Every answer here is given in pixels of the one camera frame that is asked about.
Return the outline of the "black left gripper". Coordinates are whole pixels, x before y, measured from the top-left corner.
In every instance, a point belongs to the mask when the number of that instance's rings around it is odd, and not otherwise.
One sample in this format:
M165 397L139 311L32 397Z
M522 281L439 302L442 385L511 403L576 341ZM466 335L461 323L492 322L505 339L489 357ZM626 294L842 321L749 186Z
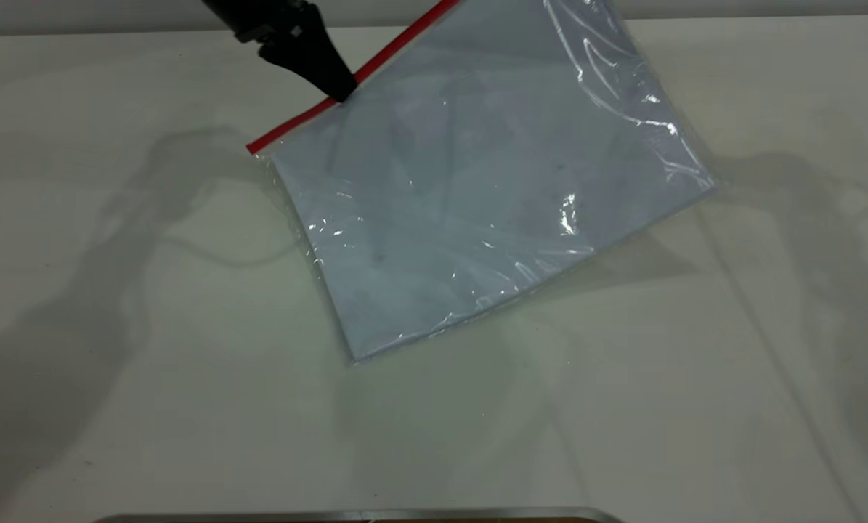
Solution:
M242 42L261 44L259 56L290 70L335 102L358 87L330 39L320 10L307 1L204 1Z

